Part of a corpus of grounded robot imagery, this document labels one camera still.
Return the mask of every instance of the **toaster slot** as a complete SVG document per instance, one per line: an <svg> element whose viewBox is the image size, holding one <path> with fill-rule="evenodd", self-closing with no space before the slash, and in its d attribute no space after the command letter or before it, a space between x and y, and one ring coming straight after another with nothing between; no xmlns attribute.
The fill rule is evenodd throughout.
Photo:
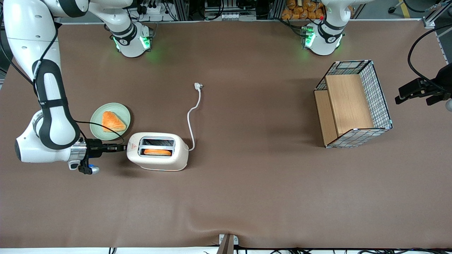
<svg viewBox="0 0 452 254"><path fill-rule="evenodd" d="M143 139L144 146L174 146L174 140L169 139Z"/></svg>
<svg viewBox="0 0 452 254"><path fill-rule="evenodd" d="M140 155L171 157L173 155L173 151L172 150L164 150L164 149L141 148Z"/></svg>

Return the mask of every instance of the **power plug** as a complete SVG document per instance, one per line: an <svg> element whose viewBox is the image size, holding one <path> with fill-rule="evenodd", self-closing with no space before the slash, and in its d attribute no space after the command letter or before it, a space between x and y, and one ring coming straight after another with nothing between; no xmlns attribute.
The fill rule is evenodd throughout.
<svg viewBox="0 0 452 254"><path fill-rule="evenodd" d="M195 89L196 90L201 90L204 86L200 83L195 83Z"/></svg>

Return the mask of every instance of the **brown tablecloth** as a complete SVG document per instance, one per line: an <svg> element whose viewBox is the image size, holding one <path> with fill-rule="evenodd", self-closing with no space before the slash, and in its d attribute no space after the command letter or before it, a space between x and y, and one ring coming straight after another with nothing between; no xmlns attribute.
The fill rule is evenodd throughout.
<svg viewBox="0 0 452 254"><path fill-rule="evenodd" d="M105 154L94 176L65 162L24 164L14 140L39 110L10 70L0 91L0 247L196 246L238 235L245 247L452 247L451 118L444 103L395 105L416 78L406 57L420 21L350 22L331 56L301 49L277 22L162 24L151 53L127 59L101 25L60 28L72 116L118 102L135 132L170 132L197 148L181 172ZM355 149L322 147L313 89L334 61L372 59L394 129ZM436 37L414 65L445 65ZM83 125L85 133L89 126Z"/></svg>

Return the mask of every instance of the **packaged bread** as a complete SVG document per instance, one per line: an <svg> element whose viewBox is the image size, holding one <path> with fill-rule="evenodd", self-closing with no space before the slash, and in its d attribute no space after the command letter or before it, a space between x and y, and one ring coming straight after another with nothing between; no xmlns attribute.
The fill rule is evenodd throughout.
<svg viewBox="0 0 452 254"><path fill-rule="evenodd" d="M295 7L294 9L293 9L293 14L298 14L298 15L300 15L300 14L302 14L303 13L303 7L301 7L301 6L297 6L297 7Z"/></svg>
<svg viewBox="0 0 452 254"><path fill-rule="evenodd" d="M282 11L281 18L284 20L288 20L292 17L292 10L285 9Z"/></svg>
<svg viewBox="0 0 452 254"><path fill-rule="evenodd" d="M286 4L289 9L293 9L297 6L297 3L295 0L286 0Z"/></svg>
<svg viewBox="0 0 452 254"><path fill-rule="evenodd" d="M308 19L315 19L315 12L308 11Z"/></svg>
<svg viewBox="0 0 452 254"><path fill-rule="evenodd" d="M308 12L306 10L303 11L303 13L300 14L300 19L306 19L308 17Z"/></svg>
<svg viewBox="0 0 452 254"><path fill-rule="evenodd" d="M307 11L315 11L317 4L312 2L311 0L303 0L303 9Z"/></svg>
<svg viewBox="0 0 452 254"><path fill-rule="evenodd" d="M353 6L348 6L348 9L350 10L351 14L350 16L353 17L355 15L355 9L353 8Z"/></svg>
<svg viewBox="0 0 452 254"><path fill-rule="evenodd" d="M308 11L315 11L316 7L317 7L317 4L312 3L311 6L308 7Z"/></svg>
<svg viewBox="0 0 452 254"><path fill-rule="evenodd" d="M112 129L115 132L122 132L127 128L124 122L121 121L121 119L119 119L116 114L111 111L105 111L102 114L102 125ZM112 132L111 130L104 127L102 127L102 129L104 132Z"/></svg>
<svg viewBox="0 0 452 254"><path fill-rule="evenodd" d="M171 152L167 150L159 149L145 149L143 151L144 155L156 155L156 156L171 156Z"/></svg>
<svg viewBox="0 0 452 254"><path fill-rule="evenodd" d="M324 16L324 13L323 13L322 9L315 10L315 18L316 19L320 19L320 17L323 17L323 16Z"/></svg>

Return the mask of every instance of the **bread slice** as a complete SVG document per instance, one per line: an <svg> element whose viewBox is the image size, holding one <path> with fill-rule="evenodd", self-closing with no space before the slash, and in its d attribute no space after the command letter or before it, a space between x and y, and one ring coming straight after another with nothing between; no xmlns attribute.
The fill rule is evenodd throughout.
<svg viewBox="0 0 452 254"><path fill-rule="evenodd" d="M159 150L159 149L145 149L143 151L144 155L160 155L160 156L171 156L171 152L167 150Z"/></svg>
<svg viewBox="0 0 452 254"><path fill-rule="evenodd" d="M105 111L102 114L102 125L108 127L115 132L125 131L127 126L119 119L115 113L111 111ZM109 129L102 127L104 132L111 132Z"/></svg>

